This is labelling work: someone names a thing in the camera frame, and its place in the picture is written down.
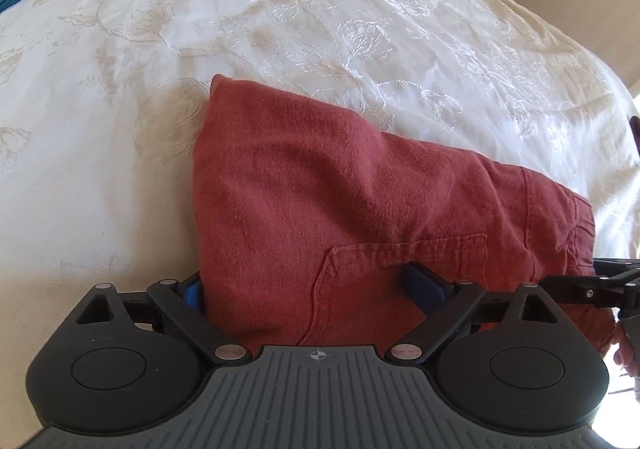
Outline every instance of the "bed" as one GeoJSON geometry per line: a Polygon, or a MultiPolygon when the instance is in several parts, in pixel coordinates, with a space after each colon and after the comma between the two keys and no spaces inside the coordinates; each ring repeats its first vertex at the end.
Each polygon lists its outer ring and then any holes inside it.
{"type": "Polygon", "coordinates": [[[24,0],[0,14],[0,447],[38,428],[26,368],[89,286],[197,270],[216,73],[543,172],[590,199],[596,255],[640,254],[631,96],[511,0],[24,0]]]}

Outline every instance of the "shirt pocket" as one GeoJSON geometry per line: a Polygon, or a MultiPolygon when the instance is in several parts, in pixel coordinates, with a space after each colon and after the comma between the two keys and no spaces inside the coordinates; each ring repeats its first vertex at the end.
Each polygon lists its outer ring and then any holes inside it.
{"type": "Polygon", "coordinates": [[[449,281],[486,288],[486,235],[360,243],[331,249],[312,291],[312,318],[300,345],[392,346],[424,320],[402,292],[399,269],[419,261],[449,281]]]}

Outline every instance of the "crosshair logo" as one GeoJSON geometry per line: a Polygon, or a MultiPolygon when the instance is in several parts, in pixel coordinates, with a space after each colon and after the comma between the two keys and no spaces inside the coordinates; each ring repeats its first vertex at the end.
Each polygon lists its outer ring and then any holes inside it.
{"type": "Polygon", "coordinates": [[[329,354],[324,353],[321,350],[316,350],[315,352],[311,352],[308,356],[319,363],[322,359],[329,357],[329,354]]]}

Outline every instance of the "red cloth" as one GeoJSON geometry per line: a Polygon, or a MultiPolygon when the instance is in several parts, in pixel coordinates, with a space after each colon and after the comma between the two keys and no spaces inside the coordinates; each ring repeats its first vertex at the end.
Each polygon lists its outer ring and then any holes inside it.
{"type": "MultiPolygon", "coordinates": [[[[337,106],[215,76],[193,156],[206,315],[254,352],[383,352],[424,320],[399,285],[412,260],[492,291],[593,273],[580,196],[478,153],[382,133],[337,106]]],[[[608,347],[610,311],[569,312],[608,347]]]]}

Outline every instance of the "metal screw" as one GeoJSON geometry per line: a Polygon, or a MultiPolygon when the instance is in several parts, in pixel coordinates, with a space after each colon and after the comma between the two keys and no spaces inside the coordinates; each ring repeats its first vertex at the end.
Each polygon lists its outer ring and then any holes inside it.
{"type": "Polygon", "coordinates": [[[237,361],[244,357],[246,350],[237,344],[223,344],[216,348],[215,354],[223,361],[237,361]]]}
{"type": "Polygon", "coordinates": [[[411,361],[422,355],[422,350],[415,344],[397,344],[391,348],[391,354],[402,361],[411,361]]]}

